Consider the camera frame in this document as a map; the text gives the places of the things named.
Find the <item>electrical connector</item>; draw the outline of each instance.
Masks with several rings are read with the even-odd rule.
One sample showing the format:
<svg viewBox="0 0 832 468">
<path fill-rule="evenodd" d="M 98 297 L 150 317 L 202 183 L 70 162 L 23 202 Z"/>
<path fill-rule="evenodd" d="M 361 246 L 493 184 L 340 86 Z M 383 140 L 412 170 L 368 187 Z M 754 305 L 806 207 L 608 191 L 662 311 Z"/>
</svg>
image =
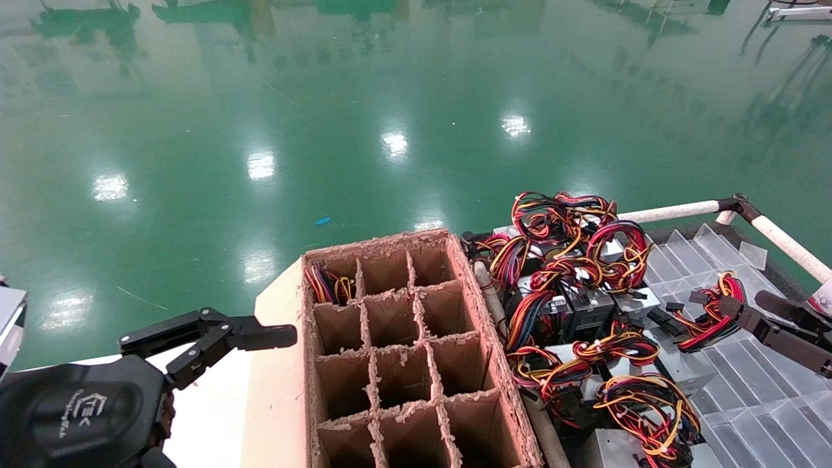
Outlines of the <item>electrical connector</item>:
<svg viewBox="0 0 832 468">
<path fill-rule="evenodd" d="M 524 394 L 525 396 L 527 396 L 527 397 L 531 398 L 531 399 L 532 399 L 532 401 L 537 401 L 537 400 L 539 399 L 539 398 L 538 398 L 538 396 L 537 396 L 537 395 L 535 395 L 535 394 L 533 394 L 532 392 L 530 392 L 530 391 L 529 391 L 529 389 L 526 389 L 526 388 L 522 388 L 522 387 L 521 387 L 519 390 L 520 390 L 520 393 L 522 393 L 522 394 Z"/>
<path fill-rule="evenodd" d="M 695 302 L 696 304 L 702 304 L 703 306 L 708 303 L 710 298 L 704 292 L 699 291 L 691 291 L 691 302 Z"/>
<path fill-rule="evenodd" d="M 595 418 L 592 417 L 583 404 L 580 388 L 565 386 L 557 393 L 563 404 L 563 409 L 580 429 L 586 429 L 595 424 Z"/>
<path fill-rule="evenodd" d="M 526 357 L 526 364 L 531 371 L 540 371 L 541 369 L 548 369 L 552 363 L 543 356 L 537 354 L 530 354 Z"/>
<path fill-rule="evenodd" d="M 682 336 L 687 333 L 687 330 L 672 316 L 666 314 L 662 309 L 653 307 L 647 312 L 647 318 L 654 321 L 662 330 L 671 336 Z"/>
<path fill-rule="evenodd" d="M 639 299 L 639 300 L 641 300 L 641 299 L 647 299 L 647 294 L 645 294 L 645 293 L 643 293 L 643 292 L 641 292 L 641 291 L 638 291 L 637 289 L 631 289 L 631 290 L 630 290 L 630 291 L 628 291 L 627 293 L 628 293 L 630 296 L 632 296 L 632 298 L 633 298 L 633 299 Z"/>
<path fill-rule="evenodd" d="M 665 304 L 665 310 L 673 313 L 673 312 L 681 312 L 685 309 L 685 305 L 681 302 L 668 302 Z"/>
</svg>

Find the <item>wire harness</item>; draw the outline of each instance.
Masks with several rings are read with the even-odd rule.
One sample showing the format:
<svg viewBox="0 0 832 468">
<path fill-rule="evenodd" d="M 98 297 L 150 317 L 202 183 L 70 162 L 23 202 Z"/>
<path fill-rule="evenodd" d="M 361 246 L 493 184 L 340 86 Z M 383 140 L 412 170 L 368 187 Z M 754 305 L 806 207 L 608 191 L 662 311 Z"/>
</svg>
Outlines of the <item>wire harness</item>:
<svg viewBox="0 0 832 468">
<path fill-rule="evenodd" d="M 355 298 L 355 281 L 347 276 L 336 276 L 322 265 L 307 266 L 304 276 L 312 286 L 315 300 L 319 303 L 332 302 L 346 306 L 347 302 Z"/>
<path fill-rule="evenodd" d="M 652 468 L 689 468 L 689 445 L 700 438 L 691 403 L 660 374 L 616 376 L 598 389 L 596 409 L 607 409 L 625 431 L 637 437 Z"/>
<path fill-rule="evenodd" d="M 691 337 L 678 343 L 680 351 L 701 351 L 704 347 L 717 343 L 740 329 L 735 320 L 720 312 L 722 297 L 733 297 L 737 301 L 745 302 L 745 290 L 733 271 L 720 273 L 716 286 L 691 293 L 691 300 L 704 302 L 703 308 L 705 309 L 705 313 L 694 321 L 682 315 L 681 304 L 670 308 L 669 312 L 687 329 Z"/>
</svg>

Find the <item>cardboard compartment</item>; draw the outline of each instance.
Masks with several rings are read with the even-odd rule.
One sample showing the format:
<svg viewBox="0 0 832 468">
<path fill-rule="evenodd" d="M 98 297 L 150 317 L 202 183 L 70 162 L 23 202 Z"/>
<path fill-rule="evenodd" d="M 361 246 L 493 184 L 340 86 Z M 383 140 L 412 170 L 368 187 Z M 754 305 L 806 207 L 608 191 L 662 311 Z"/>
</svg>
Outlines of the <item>cardboard compartment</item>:
<svg viewBox="0 0 832 468">
<path fill-rule="evenodd" d="M 358 350 L 361 347 L 361 310 L 358 306 L 318 304 L 314 306 L 313 313 L 325 355 L 339 354 L 342 350 Z"/>
<path fill-rule="evenodd" d="M 322 425 L 318 437 L 322 456 L 329 468 L 374 468 L 369 420 L 350 424 Z"/>
<path fill-rule="evenodd" d="M 328 420 L 369 410 L 369 356 L 352 352 L 319 356 L 314 360 L 321 389 L 324 417 Z"/>
<path fill-rule="evenodd" d="M 417 297 L 424 309 L 424 323 L 431 335 L 442 337 L 473 331 L 473 320 L 463 299 L 459 281 L 424 288 Z"/>
<path fill-rule="evenodd" d="M 382 408 L 430 400 L 428 353 L 419 347 L 389 346 L 376 351 Z"/>
<path fill-rule="evenodd" d="M 463 468 L 510 468 L 520 464 L 498 391 L 445 403 Z"/>
<path fill-rule="evenodd" d="M 425 405 L 404 419 L 387 416 L 381 419 L 380 428 L 390 468 L 450 466 L 435 407 Z"/>
<path fill-rule="evenodd" d="M 430 286 L 456 279 L 444 245 L 425 244 L 409 251 L 414 286 Z"/>
<path fill-rule="evenodd" d="M 361 257 L 364 291 L 367 296 L 397 291 L 408 286 L 407 251 L 392 251 L 384 256 Z"/>
<path fill-rule="evenodd" d="M 411 346 L 418 340 L 418 325 L 406 294 L 371 296 L 364 301 L 364 306 L 372 346 Z"/>
<path fill-rule="evenodd" d="M 356 289 L 358 289 L 358 281 L 356 278 L 361 277 L 358 274 L 358 262 L 353 257 L 344 257 L 344 258 L 321 258 L 321 259 L 310 259 L 308 266 L 312 265 L 322 265 L 326 268 L 326 271 L 332 273 L 333 275 L 341 278 L 342 276 L 346 276 L 349 278 L 350 282 L 355 282 Z M 318 303 L 317 296 L 315 295 L 314 291 L 312 290 L 312 285 L 310 284 L 309 278 L 306 277 L 304 274 L 304 287 L 309 290 L 310 297 L 312 301 Z M 355 291 L 354 298 L 360 297 L 358 291 Z"/>
<path fill-rule="evenodd" d="M 488 360 L 480 349 L 477 332 L 446 336 L 431 341 L 430 346 L 445 396 L 493 388 L 490 379 L 486 382 Z"/>
</svg>

